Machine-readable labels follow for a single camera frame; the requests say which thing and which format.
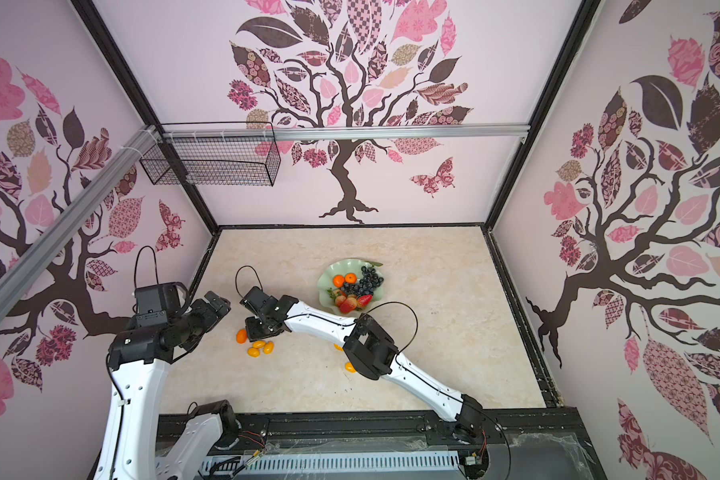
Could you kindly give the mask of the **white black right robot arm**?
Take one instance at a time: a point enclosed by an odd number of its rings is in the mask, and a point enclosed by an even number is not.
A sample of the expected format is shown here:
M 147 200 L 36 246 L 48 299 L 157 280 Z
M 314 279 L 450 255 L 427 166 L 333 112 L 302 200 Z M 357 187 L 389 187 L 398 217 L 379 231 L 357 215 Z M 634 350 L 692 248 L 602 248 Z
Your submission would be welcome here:
M 295 297 L 277 299 L 259 287 L 240 304 L 251 315 L 245 320 L 252 341 L 274 338 L 285 332 L 305 333 L 342 348 L 361 376 L 398 385 L 427 404 L 453 426 L 453 436 L 465 443 L 484 438 L 483 407 L 475 398 L 450 388 L 410 361 L 392 336 L 370 315 L 351 319 L 310 307 Z

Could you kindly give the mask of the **aluminium rail back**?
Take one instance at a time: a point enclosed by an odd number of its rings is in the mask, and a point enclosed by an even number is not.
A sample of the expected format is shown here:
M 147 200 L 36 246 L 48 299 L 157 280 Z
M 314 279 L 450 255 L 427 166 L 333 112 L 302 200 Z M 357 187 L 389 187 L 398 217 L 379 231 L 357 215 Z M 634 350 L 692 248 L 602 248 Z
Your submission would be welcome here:
M 236 129 L 200 129 L 185 125 L 184 129 L 168 130 L 162 137 L 166 141 L 189 139 L 236 139 L 250 138 L 271 141 L 319 141 L 399 138 L 471 138 L 471 137 L 520 137 L 530 131 L 527 124 L 488 123 L 458 125 L 416 125 L 416 126 L 371 126 L 371 127 L 326 127 L 326 128 L 257 128 L 243 126 Z

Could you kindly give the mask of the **dark grape bunch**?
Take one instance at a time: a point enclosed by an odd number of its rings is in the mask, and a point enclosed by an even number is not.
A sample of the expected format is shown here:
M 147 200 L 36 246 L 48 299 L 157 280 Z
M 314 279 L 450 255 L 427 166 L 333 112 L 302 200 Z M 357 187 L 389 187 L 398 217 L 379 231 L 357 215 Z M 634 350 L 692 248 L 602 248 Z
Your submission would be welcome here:
M 345 282 L 341 290 L 356 297 L 368 294 L 373 296 L 384 283 L 384 277 L 379 273 L 377 266 L 372 263 L 357 264 L 348 273 L 354 273 L 357 276 L 357 282 L 355 284 Z

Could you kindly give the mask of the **black base frame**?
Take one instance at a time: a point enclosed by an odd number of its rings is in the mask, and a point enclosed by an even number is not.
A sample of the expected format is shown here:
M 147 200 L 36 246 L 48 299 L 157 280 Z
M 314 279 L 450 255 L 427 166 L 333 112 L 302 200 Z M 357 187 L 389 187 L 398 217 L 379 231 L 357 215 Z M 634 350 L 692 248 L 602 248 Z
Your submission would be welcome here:
M 187 414 L 160 415 L 156 456 L 169 453 Z M 604 468 L 579 412 L 572 407 L 489 409 L 484 438 L 465 443 L 429 410 L 236 413 L 237 442 L 205 457 L 269 454 L 447 451 L 458 454 L 462 479 L 603 479 Z

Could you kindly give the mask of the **aluminium rail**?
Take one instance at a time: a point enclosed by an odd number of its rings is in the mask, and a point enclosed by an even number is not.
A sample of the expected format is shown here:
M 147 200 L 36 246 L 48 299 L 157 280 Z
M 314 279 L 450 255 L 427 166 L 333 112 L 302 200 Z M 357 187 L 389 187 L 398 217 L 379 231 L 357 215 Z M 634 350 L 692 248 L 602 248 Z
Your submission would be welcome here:
M 184 129 L 168 130 L 162 137 L 166 141 L 189 139 L 236 139 L 250 138 L 271 141 L 319 141 L 399 138 L 471 138 L 471 137 L 520 137 L 530 131 L 527 124 L 488 123 L 458 125 L 416 125 L 416 126 L 371 126 L 371 127 L 326 127 L 326 128 L 257 128 L 243 126 L 236 129 L 200 129 L 185 125 Z
M 99 206 L 107 193 L 114 189 L 127 171 L 152 147 L 160 134 L 153 126 L 145 125 L 118 150 L 92 183 L 64 209 L 54 223 L 20 256 L 15 266 L 0 279 L 0 323 L 6 318 L 22 295 L 52 263 L 85 220 Z

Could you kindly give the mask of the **aluminium rail left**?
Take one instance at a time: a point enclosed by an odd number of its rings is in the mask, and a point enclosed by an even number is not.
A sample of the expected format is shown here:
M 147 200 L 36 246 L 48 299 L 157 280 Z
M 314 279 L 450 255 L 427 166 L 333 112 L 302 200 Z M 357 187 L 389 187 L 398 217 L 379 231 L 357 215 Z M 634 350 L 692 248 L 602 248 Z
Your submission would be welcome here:
M 64 209 L 54 223 L 20 256 L 15 266 L 0 279 L 0 323 L 6 318 L 22 295 L 52 263 L 85 220 L 99 206 L 107 193 L 114 189 L 127 171 L 152 147 L 160 134 L 153 126 L 145 125 L 118 150 L 92 183 Z

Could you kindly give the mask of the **white vented strip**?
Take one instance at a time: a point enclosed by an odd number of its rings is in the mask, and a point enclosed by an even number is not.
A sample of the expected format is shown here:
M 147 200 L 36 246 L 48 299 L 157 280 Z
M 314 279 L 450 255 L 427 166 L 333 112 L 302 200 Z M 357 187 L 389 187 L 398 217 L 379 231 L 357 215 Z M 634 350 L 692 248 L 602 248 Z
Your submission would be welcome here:
M 458 454 L 447 451 L 269 454 L 253 460 L 213 456 L 205 479 L 462 479 Z

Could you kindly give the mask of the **orange mandarin small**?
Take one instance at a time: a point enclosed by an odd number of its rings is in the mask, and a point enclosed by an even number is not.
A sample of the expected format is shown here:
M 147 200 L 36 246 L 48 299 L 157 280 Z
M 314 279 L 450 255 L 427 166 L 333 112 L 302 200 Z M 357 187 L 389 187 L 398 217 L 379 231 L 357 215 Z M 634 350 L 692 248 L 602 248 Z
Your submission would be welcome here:
M 238 344 L 244 344 L 248 341 L 248 335 L 247 335 L 247 331 L 245 329 L 240 329 L 237 332 L 236 341 Z

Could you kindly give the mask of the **large red strawberry front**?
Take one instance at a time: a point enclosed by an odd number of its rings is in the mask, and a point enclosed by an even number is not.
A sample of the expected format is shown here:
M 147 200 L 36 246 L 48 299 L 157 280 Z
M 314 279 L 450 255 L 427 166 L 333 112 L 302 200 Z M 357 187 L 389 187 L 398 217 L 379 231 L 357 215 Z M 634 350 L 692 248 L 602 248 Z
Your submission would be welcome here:
M 357 305 L 359 308 L 365 308 L 373 299 L 373 296 L 368 294 L 357 298 Z

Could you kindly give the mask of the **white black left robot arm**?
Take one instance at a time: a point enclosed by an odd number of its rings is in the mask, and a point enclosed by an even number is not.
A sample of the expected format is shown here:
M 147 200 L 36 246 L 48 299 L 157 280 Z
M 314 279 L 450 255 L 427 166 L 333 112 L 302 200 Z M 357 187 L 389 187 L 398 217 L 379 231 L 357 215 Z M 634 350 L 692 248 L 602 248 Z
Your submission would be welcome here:
M 214 447 L 233 446 L 240 424 L 226 400 L 199 405 L 159 461 L 159 406 L 176 349 L 192 352 L 230 311 L 227 299 L 207 292 L 189 301 L 180 282 L 134 291 L 135 313 L 116 335 L 105 359 L 111 397 L 96 479 L 191 479 Z

